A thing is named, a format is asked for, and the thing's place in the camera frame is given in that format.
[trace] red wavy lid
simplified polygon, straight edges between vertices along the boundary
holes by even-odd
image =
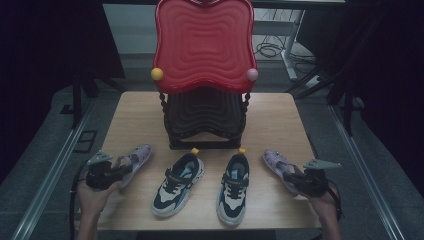
[[[246,93],[256,69],[252,50],[253,7],[248,0],[161,0],[156,7],[158,46],[154,68],[159,91],[182,93],[208,86]]]

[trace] shoe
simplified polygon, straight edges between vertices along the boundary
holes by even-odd
[[[118,158],[115,166],[121,166],[121,164],[132,166],[132,172],[125,175],[121,180],[121,189],[130,183],[131,179],[134,177],[140,167],[143,166],[143,164],[150,158],[151,154],[152,148],[150,145],[143,144],[134,149],[129,156]]]
[[[276,173],[287,189],[293,194],[298,194],[298,191],[293,183],[284,180],[283,174],[291,174],[290,169],[293,168],[295,173],[303,174],[302,171],[294,164],[291,164],[283,155],[274,150],[265,150],[263,159],[266,165]]]
[[[244,154],[232,156],[222,177],[216,201],[218,218],[228,226],[241,223],[246,211],[246,190],[249,185],[249,163]]]
[[[183,155],[165,172],[165,180],[159,187],[152,202],[152,212],[159,217],[172,216],[184,208],[190,195],[191,187],[205,173],[202,160],[198,159],[197,149]]]

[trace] shoe sole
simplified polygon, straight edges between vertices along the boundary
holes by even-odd
[[[155,210],[153,209],[153,204],[152,204],[152,213],[158,217],[170,217],[174,214],[177,214],[179,211],[181,211],[185,205],[188,202],[188,199],[190,197],[190,192],[191,192],[191,187],[196,184],[197,182],[199,182],[202,178],[203,175],[205,174],[205,164],[203,163],[202,160],[198,159],[199,161],[199,172],[197,173],[196,177],[193,178],[193,180],[191,181],[191,186],[190,189],[187,190],[187,194],[184,196],[184,199],[182,200],[182,202],[180,203],[179,206],[177,206],[174,210],[170,211],[169,213],[158,213],[155,212]]]

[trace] cable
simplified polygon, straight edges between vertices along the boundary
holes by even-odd
[[[69,201],[69,239],[74,240],[75,238],[75,224],[74,224],[74,220],[75,220],[75,196],[77,194],[77,187],[78,187],[78,182],[80,181],[79,177],[81,174],[82,169],[84,168],[84,166],[87,164],[88,160],[84,161],[81,166],[79,167],[77,173],[74,176],[74,180],[72,181],[72,186],[71,186],[71,196],[70,196],[70,201]]]

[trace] wooden table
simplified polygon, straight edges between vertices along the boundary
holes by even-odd
[[[216,215],[221,177],[237,149],[200,150],[203,179],[192,188],[187,205],[170,218],[158,218],[151,203],[171,167],[189,150],[169,149],[163,112],[156,92],[122,94],[102,150],[127,155],[140,144],[150,144],[153,155],[122,191],[113,193],[99,220],[99,230],[216,230],[227,229]],[[313,158],[296,105],[290,94],[252,93],[242,147],[250,165],[246,214],[237,229],[319,227],[308,201],[294,197],[262,160],[265,149],[275,149],[298,166]]]

